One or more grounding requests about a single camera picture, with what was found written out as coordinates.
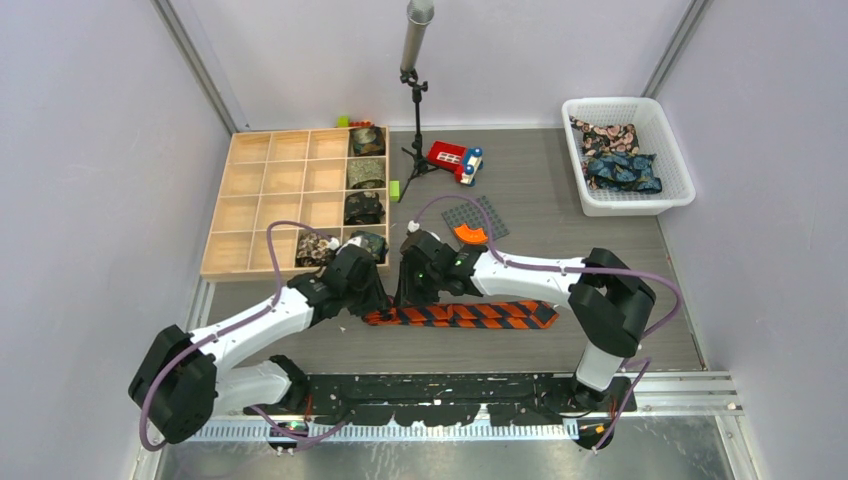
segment green block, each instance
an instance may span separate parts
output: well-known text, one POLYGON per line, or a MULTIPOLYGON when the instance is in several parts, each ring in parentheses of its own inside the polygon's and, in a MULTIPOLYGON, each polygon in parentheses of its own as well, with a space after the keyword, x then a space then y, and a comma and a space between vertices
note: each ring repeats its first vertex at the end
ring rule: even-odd
POLYGON ((389 199, 393 202, 400 200, 400 182, 397 180, 389 182, 389 199))

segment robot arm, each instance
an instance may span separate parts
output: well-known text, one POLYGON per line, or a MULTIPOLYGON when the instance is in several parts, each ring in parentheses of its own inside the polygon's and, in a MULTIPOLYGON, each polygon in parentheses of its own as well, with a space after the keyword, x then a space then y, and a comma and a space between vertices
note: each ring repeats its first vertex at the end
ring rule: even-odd
POLYGON ((189 354, 154 393, 150 420, 166 441, 179 443, 203 427, 212 415, 249 405, 284 403, 296 408, 306 397, 306 375, 285 356, 259 365, 234 368, 273 342, 335 317, 343 308, 361 316, 383 310, 388 297, 371 254, 354 238, 320 272, 292 278, 273 299, 215 325, 185 333, 172 325, 154 339, 129 394, 139 407, 154 378, 194 341, 214 334, 215 340, 189 354), (229 332, 229 327, 271 309, 229 332), (218 332, 226 332, 218 338, 218 332))
MULTIPOLYGON (((170 326, 157 335, 130 384, 130 397, 139 406, 165 365, 194 341, 215 338, 186 356, 153 394, 150 420, 166 441, 182 442, 212 415, 249 405, 283 404, 297 409, 309 386, 306 375, 288 358, 280 355, 253 367, 234 367, 280 338, 338 315, 343 308, 354 316, 389 309, 376 263, 360 247, 360 240, 342 246, 320 272, 292 278, 276 304, 272 297, 216 325, 190 333, 170 326), (269 306, 265 315, 231 328, 269 306)), ((456 251, 424 230, 409 233, 400 250, 403 259, 395 307, 437 303, 439 292, 448 291, 457 296, 515 295, 571 308, 589 344, 572 379, 570 398, 588 410, 597 409, 623 360, 636 353, 654 305, 653 291, 639 279, 563 270, 627 268, 603 249, 592 250, 586 258, 565 260, 502 255, 513 262, 545 266, 545 271, 507 266, 485 246, 466 245, 456 251)))
POLYGON ((507 266, 485 246, 458 252, 424 230, 408 234, 395 306, 427 305, 438 292, 453 295, 515 295, 569 307, 589 343, 575 372, 574 400, 594 409, 623 361, 635 355, 656 296, 642 280, 615 275, 568 273, 567 267, 624 268, 608 250, 564 260, 502 254, 504 260, 553 267, 529 270, 507 266))

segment microphone stand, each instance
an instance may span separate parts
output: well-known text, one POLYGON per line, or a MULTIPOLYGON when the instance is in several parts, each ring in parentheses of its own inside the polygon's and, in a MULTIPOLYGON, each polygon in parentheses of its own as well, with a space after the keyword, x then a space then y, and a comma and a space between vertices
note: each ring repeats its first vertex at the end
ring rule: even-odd
POLYGON ((406 195, 406 189, 409 188, 409 182, 439 169, 439 167, 435 165, 430 165, 427 162, 427 157, 425 157, 421 151, 424 146, 424 139, 421 136, 421 93, 427 91, 427 82, 418 83, 418 72, 416 72, 414 68, 409 72, 401 71, 400 81, 401 83, 405 83, 412 87, 412 101, 415 103, 415 139, 412 141, 412 148, 415 151, 411 152, 406 148, 401 148, 404 153, 412 157, 413 165, 412 174, 406 180, 406 185, 404 185, 403 191, 400 193, 398 203, 400 203, 403 200, 403 196, 406 195))

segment wooden compartment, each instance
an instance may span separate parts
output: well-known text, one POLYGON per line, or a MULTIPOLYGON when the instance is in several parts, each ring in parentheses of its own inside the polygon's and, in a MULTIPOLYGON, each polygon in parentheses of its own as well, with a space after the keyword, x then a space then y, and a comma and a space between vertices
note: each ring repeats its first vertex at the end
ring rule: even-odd
POLYGON ((344 198, 347 198, 348 195, 359 193, 359 192, 374 192, 380 196, 380 204, 383 205, 383 211, 386 212, 383 215, 383 220, 379 223, 380 225, 387 223, 389 218, 389 190, 387 188, 369 188, 367 190, 345 190, 344 198))
POLYGON ((265 169, 262 193, 300 193, 305 169, 306 162, 269 163, 265 169))
POLYGON ((313 160, 306 164, 304 192, 338 192, 345 188, 345 160, 313 160))
MULTIPOLYGON (((294 254, 297 248, 297 230, 277 230, 271 232, 274 243, 274 255, 280 270, 294 267, 294 254)), ((253 249, 250 255, 250 270, 273 272, 271 265, 271 254, 268 251, 268 236, 263 230, 256 232, 253 238, 253 249)))
MULTIPOLYGON (((351 130, 356 130, 358 128, 364 128, 364 127, 351 127, 351 130)), ((389 154, 389 129, 387 127, 380 127, 380 129, 383 130, 383 138, 386 140, 386 155, 388 155, 389 154)), ((350 158, 372 158, 372 157, 368 157, 368 156, 363 156, 363 157, 354 156, 352 135, 351 135, 351 140, 348 143, 349 143, 348 148, 347 148, 347 156, 348 157, 350 157, 350 158)))
POLYGON ((268 153, 268 161, 285 162, 289 160, 304 160, 308 145, 308 130, 275 133, 271 136, 271 150, 268 153))
POLYGON ((350 130, 313 130, 309 135, 309 158, 345 158, 350 130))
MULTIPOLYGON (((383 176, 383 179, 385 180, 385 185, 380 187, 380 189, 388 188, 390 179, 389 179, 389 167, 388 167, 388 162, 386 162, 386 157, 350 157, 350 158, 347 159, 347 165, 345 166, 345 169, 347 169, 352 163, 361 162, 363 160, 376 161, 376 162, 382 164, 383 170, 385 172, 385 174, 383 176)), ((353 187, 353 185, 350 184, 350 179, 347 178, 347 170, 345 170, 345 188, 348 189, 348 190, 351 190, 351 187, 353 187)))
MULTIPOLYGON (((256 214, 256 224, 253 228, 264 231, 268 225, 277 220, 297 221, 300 214, 300 194, 262 195, 259 199, 259 212, 256 214)), ((288 225, 274 227, 274 230, 285 230, 288 225)))
MULTIPOLYGON (((383 132, 388 149, 388 129, 383 132)), ((388 156, 367 158, 381 159, 388 182, 388 156)), ((391 247, 388 188, 372 189, 386 210, 380 225, 343 225, 346 196, 362 191, 347 185, 347 165, 354 160, 348 128, 233 135, 201 275, 209 281, 273 279, 265 230, 277 220, 306 223, 342 242, 356 230, 378 233, 391 247)), ((297 240, 304 231, 279 226, 272 233, 287 277, 315 270, 295 266, 297 240)), ((388 269, 388 257, 379 268, 388 269)))
POLYGON ((344 192, 304 193, 300 222, 310 227, 340 227, 344 214, 344 192))
POLYGON ((252 231, 258 204, 258 195, 219 198, 212 219, 212 232, 252 231))
POLYGON ((227 165, 221 196, 259 195, 264 174, 265 165, 261 163, 227 165))
MULTIPOLYGON (((389 238, 389 226, 388 225, 351 225, 344 227, 342 229, 342 238, 340 238, 341 242, 344 243, 350 240, 351 235, 353 235, 356 231, 363 231, 368 233, 376 233, 377 235, 382 236, 388 242, 389 238)), ((386 254, 386 262, 389 261, 389 255, 386 254)))
POLYGON ((252 232, 209 235, 201 275, 207 277, 246 270, 252 238, 252 232))
POLYGON ((262 163, 268 157, 269 133, 237 133, 230 142, 230 163, 262 163))

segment toy vehicle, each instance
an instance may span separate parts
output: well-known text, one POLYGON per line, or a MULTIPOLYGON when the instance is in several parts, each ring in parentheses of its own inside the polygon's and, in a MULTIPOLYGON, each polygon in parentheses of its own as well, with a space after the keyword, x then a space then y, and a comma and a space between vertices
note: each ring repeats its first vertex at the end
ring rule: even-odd
POLYGON ((452 172, 457 183, 473 187, 476 183, 474 176, 483 168, 483 149, 435 142, 427 152, 427 162, 452 172))

